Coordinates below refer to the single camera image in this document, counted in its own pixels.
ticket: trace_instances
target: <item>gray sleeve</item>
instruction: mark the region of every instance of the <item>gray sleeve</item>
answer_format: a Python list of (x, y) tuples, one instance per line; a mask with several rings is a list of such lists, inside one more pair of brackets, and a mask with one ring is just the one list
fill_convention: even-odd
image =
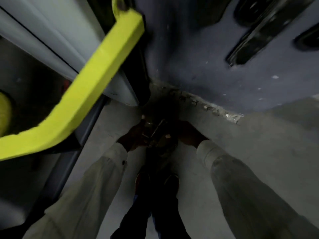
[(298, 215), (241, 160), (212, 141), (197, 158), (209, 170), (227, 223), (237, 239), (319, 238), (319, 229)]
[(127, 152), (115, 143), (82, 179), (45, 211), (23, 238), (96, 238), (100, 225), (121, 184)]

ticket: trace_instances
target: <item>shirt cuff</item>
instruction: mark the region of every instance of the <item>shirt cuff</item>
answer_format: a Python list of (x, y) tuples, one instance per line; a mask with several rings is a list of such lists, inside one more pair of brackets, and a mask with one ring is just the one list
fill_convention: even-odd
[(197, 148), (196, 156), (197, 159), (202, 161), (203, 165), (210, 171), (213, 162), (216, 158), (221, 155), (227, 154), (223, 149), (221, 149), (217, 144), (211, 140), (202, 141)]
[(127, 151), (122, 144), (114, 143), (102, 156), (112, 160), (119, 171), (124, 172), (127, 166)]

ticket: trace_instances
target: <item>gray floor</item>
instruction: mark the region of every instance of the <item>gray floor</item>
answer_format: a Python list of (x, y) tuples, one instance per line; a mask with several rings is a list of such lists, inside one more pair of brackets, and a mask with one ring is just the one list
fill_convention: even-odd
[[(153, 89), (153, 99), (166, 92)], [(319, 227), (319, 99), (307, 98), (256, 112), (238, 124), (217, 117), (191, 103), (179, 101), (181, 119), (190, 121), (204, 135), (231, 155), (244, 161), (256, 175), (298, 213)], [(112, 101), (106, 106), (67, 182), (78, 180), (131, 126), (141, 111)], [(143, 164), (144, 148), (129, 153), (121, 187), (100, 228), (98, 239), (109, 238), (132, 205), (134, 179)], [(179, 144), (172, 163), (180, 176), (179, 211), (192, 238), (234, 238), (222, 213), (208, 172), (196, 160), (194, 148)], [(157, 238), (151, 219), (146, 238)]]

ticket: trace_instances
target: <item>hand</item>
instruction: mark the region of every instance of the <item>hand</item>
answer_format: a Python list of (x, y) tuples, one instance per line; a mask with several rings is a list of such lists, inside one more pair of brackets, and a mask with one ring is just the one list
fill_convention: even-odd
[(118, 139), (127, 152), (133, 151), (139, 146), (148, 146), (149, 141), (142, 135), (145, 126), (145, 120), (142, 119), (139, 124), (132, 127), (128, 133)]
[(181, 142), (185, 143), (186, 145), (191, 145), (195, 148), (198, 148), (198, 145), (202, 141), (209, 140), (187, 121), (178, 120), (176, 122), (176, 129), (179, 140), (181, 140)]

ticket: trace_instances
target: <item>person's left hand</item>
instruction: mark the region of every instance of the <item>person's left hand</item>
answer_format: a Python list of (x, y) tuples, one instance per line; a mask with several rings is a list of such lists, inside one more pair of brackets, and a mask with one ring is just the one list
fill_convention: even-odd
[(145, 126), (145, 119), (139, 124), (132, 127), (128, 133), (118, 139), (118, 143), (122, 144), (126, 151), (133, 151), (139, 146), (148, 146), (148, 139), (142, 135)]

